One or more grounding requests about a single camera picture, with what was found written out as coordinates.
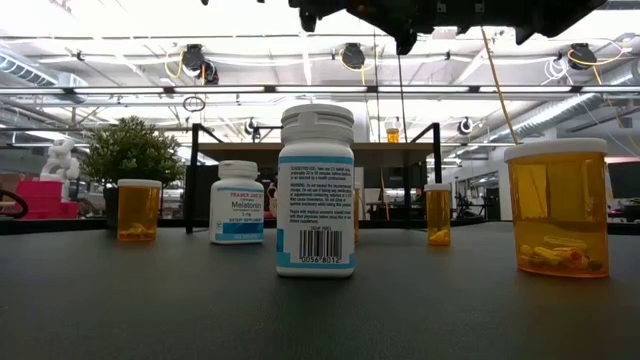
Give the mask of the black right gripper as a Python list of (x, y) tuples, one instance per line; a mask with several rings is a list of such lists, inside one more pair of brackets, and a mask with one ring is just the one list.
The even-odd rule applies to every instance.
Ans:
[(474, 26), (515, 25), (515, 13), (502, 0), (288, 0), (297, 9), (305, 32), (314, 32), (318, 17), (345, 10), (350, 15), (393, 35), (396, 54), (407, 55), (417, 42), (417, 33), (436, 27), (457, 27), (466, 32)]

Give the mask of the white pill bottle blue label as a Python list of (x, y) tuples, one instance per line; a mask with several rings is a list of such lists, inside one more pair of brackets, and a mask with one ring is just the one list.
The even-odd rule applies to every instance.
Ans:
[(255, 162), (225, 160), (210, 189), (209, 240), (212, 244), (264, 241), (264, 187)]
[[(287, 109), (282, 129), (319, 125), (346, 130), (353, 114), (336, 105), (309, 104)], [(313, 135), (320, 129), (306, 127)], [(347, 278), (355, 270), (354, 183), (351, 197), (343, 186), (352, 171), (339, 164), (285, 165), (289, 170), (286, 220), (277, 220), (276, 271), (283, 277)]]

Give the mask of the large orange pill bottle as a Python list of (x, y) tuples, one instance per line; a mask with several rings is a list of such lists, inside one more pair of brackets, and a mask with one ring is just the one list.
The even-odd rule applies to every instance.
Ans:
[(547, 140), (504, 152), (520, 270), (609, 275), (606, 152), (607, 143), (595, 138)]

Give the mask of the medium orange pill bottle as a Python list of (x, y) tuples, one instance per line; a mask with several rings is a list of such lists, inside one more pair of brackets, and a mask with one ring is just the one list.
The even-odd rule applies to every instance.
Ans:
[(120, 179), (117, 239), (120, 242), (156, 240), (162, 183), (147, 179)]

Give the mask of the wooden shelf black metal legs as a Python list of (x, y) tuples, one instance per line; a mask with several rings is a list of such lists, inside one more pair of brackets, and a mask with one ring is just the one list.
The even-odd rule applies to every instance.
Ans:
[[(419, 158), (417, 160), (409, 161), (408, 155), (403, 151), (403, 146), (407, 147), (405, 150), (417, 149), (420, 146), (426, 146), (425, 149), (432, 151), (433, 146), (435, 146), (436, 153), (435, 155), (440, 155), (439, 151), (441, 145), (440, 139), (440, 124), (432, 123), (426, 128), (426, 131), (423, 130), (422, 135), (427, 133), (429, 130), (435, 131), (434, 141), (429, 143), (400, 143), (398, 144), (389, 144), (389, 143), (360, 143), (360, 145), (366, 145), (366, 149), (378, 151), (373, 154), (359, 154), (356, 155), (354, 146), (358, 145), (357, 143), (353, 144), (353, 131), (351, 125), (348, 125), (346, 130), (334, 129), (334, 130), (322, 130), (319, 125), (309, 125), (306, 126), (311, 128), (317, 128), (315, 130), (322, 130), (319, 132), (319, 135), (313, 135), (311, 130), (306, 129), (305, 126), (298, 126), (294, 124), (293, 130), (289, 129), (281, 129), (281, 135), (284, 140), (284, 143), (267, 143), (266, 145), (275, 145), (278, 148), (276, 149), (278, 152), (276, 153), (276, 157), (269, 155), (269, 151), (267, 151), (267, 156), (270, 156), (267, 159), (268, 161), (275, 161), (275, 167), (278, 170), (278, 179), (280, 183), (278, 183), (279, 189), (279, 199), (278, 200), (278, 211), (284, 210), (284, 215), (278, 213), (277, 220), (283, 221), (286, 220), (288, 210), (285, 209), (293, 200), (289, 199), (289, 185), (284, 184), (285, 180), (290, 180), (289, 170), (284, 168), (285, 165), (309, 165), (309, 164), (320, 164), (320, 165), (328, 165), (333, 166), (339, 164), (339, 166), (349, 167), (352, 171), (351, 175), (347, 176), (346, 184), (343, 186), (343, 190), (347, 191), (349, 198), (351, 197), (351, 188), (353, 188), (353, 183), (355, 181), (355, 167), (373, 167), (373, 168), (387, 168), (387, 167), (409, 167), (418, 161), (425, 161), (426, 157), (430, 154), (427, 152), (425, 154), (420, 153)], [(203, 130), (207, 132), (208, 130), (204, 128), (202, 125), (196, 123), (191, 127), (192, 130), (192, 150), (191, 150), (191, 162), (188, 170), (187, 183), (186, 183), (186, 198), (185, 198), (185, 212), (184, 212), (184, 222), (185, 229), (187, 233), (193, 233), (194, 222), (195, 222), (195, 203), (197, 198), (197, 154), (199, 153), (199, 141), (198, 135), (199, 131)], [(384, 155), (391, 155), (390, 160), (384, 160)], [(406, 194), (404, 200), (404, 218), (401, 220), (391, 220), (392, 225), (381, 225), (381, 221), (374, 221), (374, 225), (365, 225), (366, 228), (394, 228), (396, 225), (399, 225), (402, 228), (426, 228), (428, 225), (428, 221), (422, 219), (422, 215), (412, 214), (412, 200), (410, 199), (410, 195)]]

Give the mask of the long LED light bar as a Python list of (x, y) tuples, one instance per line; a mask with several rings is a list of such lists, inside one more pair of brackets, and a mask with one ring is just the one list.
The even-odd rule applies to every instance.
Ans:
[[(501, 86), (506, 94), (640, 94), (640, 85), (574, 85), (574, 86)], [(497, 94), (488, 85), (430, 85), (430, 86), (166, 86), (166, 87), (4, 87), (0, 95), (174, 95), (174, 94)]]

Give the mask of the potted green plant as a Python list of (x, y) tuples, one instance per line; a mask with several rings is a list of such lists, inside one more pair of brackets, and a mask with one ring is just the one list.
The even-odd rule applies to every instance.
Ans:
[(156, 180), (166, 186), (184, 175), (178, 140), (137, 116), (93, 131), (89, 154), (80, 172), (105, 187), (106, 222), (117, 227), (118, 187), (121, 179)]

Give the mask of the black computer monitor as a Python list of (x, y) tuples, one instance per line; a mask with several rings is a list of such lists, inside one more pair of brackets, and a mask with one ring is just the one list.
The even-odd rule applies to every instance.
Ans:
[(640, 162), (610, 163), (608, 171), (615, 199), (640, 198)]

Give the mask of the white robot figure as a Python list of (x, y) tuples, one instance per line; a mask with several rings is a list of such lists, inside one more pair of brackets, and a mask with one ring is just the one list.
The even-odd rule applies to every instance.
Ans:
[(61, 198), (69, 200), (69, 188), (72, 180), (77, 180), (80, 173), (79, 161), (72, 156), (75, 142), (72, 139), (55, 140), (48, 149), (48, 158), (43, 166), (39, 180), (54, 181), (62, 184)]

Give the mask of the red plastic bins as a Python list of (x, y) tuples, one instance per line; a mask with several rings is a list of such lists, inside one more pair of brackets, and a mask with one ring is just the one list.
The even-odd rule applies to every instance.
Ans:
[(25, 219), (76, 219), (78, 206), (62, 197), (63, 183), (57, 181), (21, 181), (17, 194), (26, 202)]

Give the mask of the silver ventilation duct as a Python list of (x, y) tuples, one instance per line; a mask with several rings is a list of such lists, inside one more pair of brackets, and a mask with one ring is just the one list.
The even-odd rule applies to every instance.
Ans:
[(75, 91), (75, 88), (88, 85), (81, 77), (69, 72), (50, 70), (15, 52), (0, 49), (0, 78), (3, 76), (22, 81), (25, 86), (0, 86), (0, 96), (53, 96), (75, 104), (87, 101), (86, 95)]
[(561, 101), (546, 102), (512, 120), (519, 140), (596, 109), (608, 95), (640, 93), (640, 57), (604, 76), (602, 85), (580, 86), (578, 93)]

